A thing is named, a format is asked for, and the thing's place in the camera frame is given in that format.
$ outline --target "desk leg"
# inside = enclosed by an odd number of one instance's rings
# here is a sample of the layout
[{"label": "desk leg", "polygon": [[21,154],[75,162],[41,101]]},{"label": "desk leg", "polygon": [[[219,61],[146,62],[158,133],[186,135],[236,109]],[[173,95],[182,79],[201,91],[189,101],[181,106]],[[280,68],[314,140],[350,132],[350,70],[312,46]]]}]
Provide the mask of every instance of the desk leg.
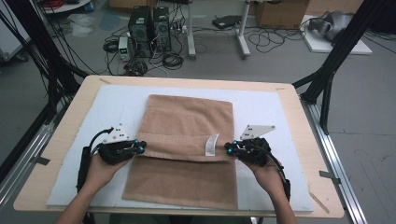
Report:
[{"label": "desk leg", "polygon": [[239,41],[239,44],[241,44],[241,48],[243,51],[243,55],[242,55],[243,59],[246,59],[246,57],[250,56],[250,51],[248,50],[248,44],[244,37],[245,26],[247,24],[249,8],[250,8],[250,1],[245,1],[244,11],[242,14],[241,28],[236,30],[236,35],[238,36],[238,41]]},{"label": "desk leg", "polygon": [[189,27],[187,35],[187,43],[189,44],[189,56],[191,59],[196,59],[194,35],[192,34],[192,0],[189,1]]}]

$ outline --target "cardboard box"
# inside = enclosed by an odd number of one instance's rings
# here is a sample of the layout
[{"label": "cardboard box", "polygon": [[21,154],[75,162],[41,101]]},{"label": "cardboard box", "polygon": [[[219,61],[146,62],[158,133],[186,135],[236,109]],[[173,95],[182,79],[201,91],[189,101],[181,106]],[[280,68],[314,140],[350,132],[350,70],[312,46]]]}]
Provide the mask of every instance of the cardboard box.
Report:
[{"label": "cardboard box", "polygon": [[278,29],[298,29],[310,0],[284,0],[272,5],[259,3],[256,21],[260,27]]},{"label": "cardboard box", "polygon": [[109,0],[109,4],[115,8],[134,8],[135,6],[150,6],[153,8],[157,5],[157,0]]},{"label": "cardboard box", "polygon": [[356,13],[363,0],[311,0],[306,15],[321,16],[326,11]]}]

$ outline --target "brown towel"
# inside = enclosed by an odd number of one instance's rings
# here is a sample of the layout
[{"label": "brown towel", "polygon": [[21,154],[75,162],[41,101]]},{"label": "brown towel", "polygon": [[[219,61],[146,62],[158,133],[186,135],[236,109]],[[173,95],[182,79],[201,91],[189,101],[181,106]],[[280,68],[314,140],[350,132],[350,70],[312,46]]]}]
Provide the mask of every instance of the brown towel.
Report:
[{"label": "brown towel", "polygon": [[[208,157],[205,143],[216,133],[216,156]],[[148,146],[133,159],[123,199],[237,209],[235,164],[224,149],[233,140],[231,103],[150,95],[137,138]]]}]

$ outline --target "black pole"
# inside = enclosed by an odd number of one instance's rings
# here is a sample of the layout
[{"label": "black pole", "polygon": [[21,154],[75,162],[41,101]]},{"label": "black pole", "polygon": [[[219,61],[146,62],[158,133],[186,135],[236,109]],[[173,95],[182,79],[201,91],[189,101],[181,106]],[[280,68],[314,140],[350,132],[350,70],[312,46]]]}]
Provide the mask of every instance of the black pole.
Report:
[{"label": "black pole", "polygon": [[327,121],[334,75],[387,2],[390,0],[364,0],[319,70],[292,84],[295,88],[299,88],[311,82],[306,92],[301,94],[302,99],[309,104],[315,104],[324,91],[320,126],[326,134],[329,134]]}]

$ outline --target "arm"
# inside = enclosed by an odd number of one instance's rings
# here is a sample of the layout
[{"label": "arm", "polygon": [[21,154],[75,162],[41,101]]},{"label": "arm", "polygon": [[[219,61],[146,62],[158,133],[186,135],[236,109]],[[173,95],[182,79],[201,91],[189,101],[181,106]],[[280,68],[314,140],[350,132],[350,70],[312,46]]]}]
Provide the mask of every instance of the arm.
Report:
[{"label": "arm", "polygon": [[127,162],[109,165],[102,161],[98,154],[93,155],[84,186],[73,201],[67,205],[56,223],[81,223],[95,194],[110,182],[114,174]]},{"label": "arm", "polygon": [[256,176],[259,185],[267,191],[275,208],[277,224],[298,223],[296,216],[291,210],[285,191],[283,190],[282,180],[276,167],[269,161],[265,166],[260,167],[256,164],[244,162]]}]

